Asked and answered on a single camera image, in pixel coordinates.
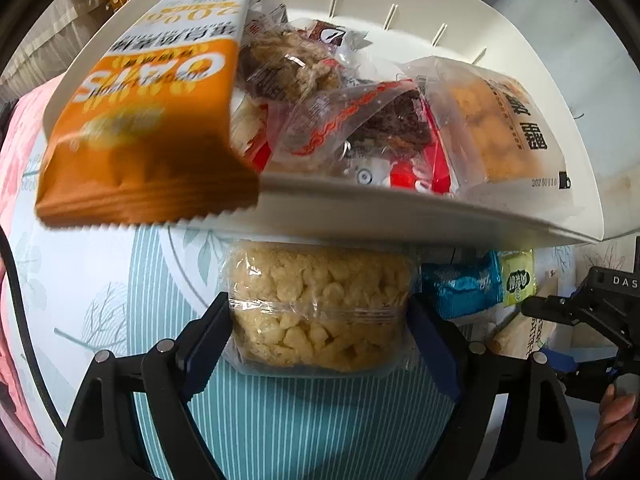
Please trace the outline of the person's right hand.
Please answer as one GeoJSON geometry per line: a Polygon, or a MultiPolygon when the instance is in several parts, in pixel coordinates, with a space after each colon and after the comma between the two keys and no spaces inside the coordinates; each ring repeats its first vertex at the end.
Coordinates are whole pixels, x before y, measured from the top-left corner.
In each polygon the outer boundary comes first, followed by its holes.
{"type": "Polygon", "coordinates": [[[618,393],[608,385],[600,403],[600,419],[590,451],[586,477],[594,478],[616,459],[623,445],[637,425],[634,417],[638,402],[636,394],[618,393]]]}

